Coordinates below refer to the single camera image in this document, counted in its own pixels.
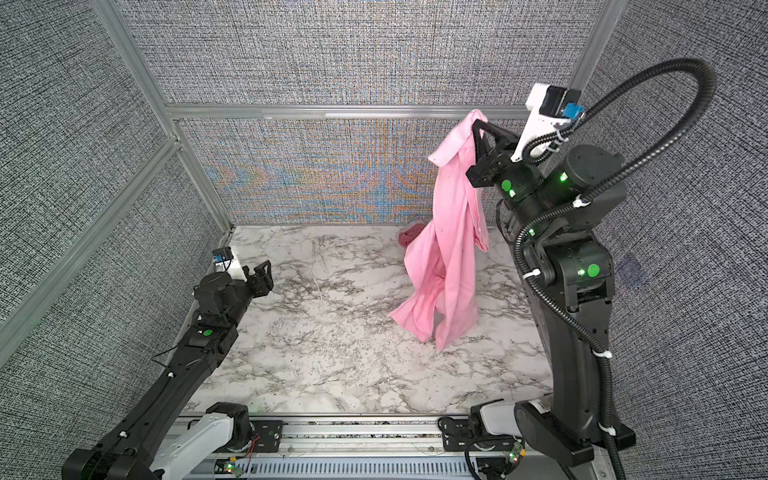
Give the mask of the bright pink cloth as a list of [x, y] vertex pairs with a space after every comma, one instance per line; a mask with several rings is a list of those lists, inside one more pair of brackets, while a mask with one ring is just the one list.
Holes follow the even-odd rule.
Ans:
[[414, 293], [390, 312], [421, 342], [443, 350], [478, 320], [475, 250], [489, 249], [481, 192], [466, 177], [475, 165], [472, 126], [487, 117], [471, 111], [429, 156], [438, 167], [432, 219], [407, 246], [404, 264]]

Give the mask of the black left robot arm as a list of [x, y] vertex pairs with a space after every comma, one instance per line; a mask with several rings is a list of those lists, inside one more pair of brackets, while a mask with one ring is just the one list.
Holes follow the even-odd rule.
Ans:
[[163, 443], [188, 401], [228, 355], [252, 300], [274, 288], [269, 261], [242, 271], [240, 279], [215, 271], [200, 281], [194, 289], [199, 318], [167, 350], [170, 358], [159, 377], [93, 447], [68, 456], [62, 478], [183, 479], [215, 451], [250, 443], [247, 407], [229, 403], [214, 407], [169, 445]]

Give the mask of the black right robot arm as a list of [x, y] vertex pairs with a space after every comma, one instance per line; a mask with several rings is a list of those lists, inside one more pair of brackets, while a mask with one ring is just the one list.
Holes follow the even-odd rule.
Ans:
[[[520, 230], [507, 236], [553, 374], [553, 392], [513, 406], [515, 424], [504, 426], [507, 406], [480, 409], [491, 435], [515, 435], [565, 467], [588, 463], [594, 449], [608, 453], [614, 475], [624, 475], [619, 452], [636, 443], [613, 400], [609, 324], [615, 295], [614, 262], [594, 228], [627, 196], [617, 183], [588, 205], [576, 197], [618, 172], [620, 154], [577, 145], [548, 175], [535, 164], [514, 163], [519, 138], [476, 120], [471, 126], [476, 163], [466, 176], [475, 188], [494, 187]], [[568, 212], [541, 214], [560, 205]]]

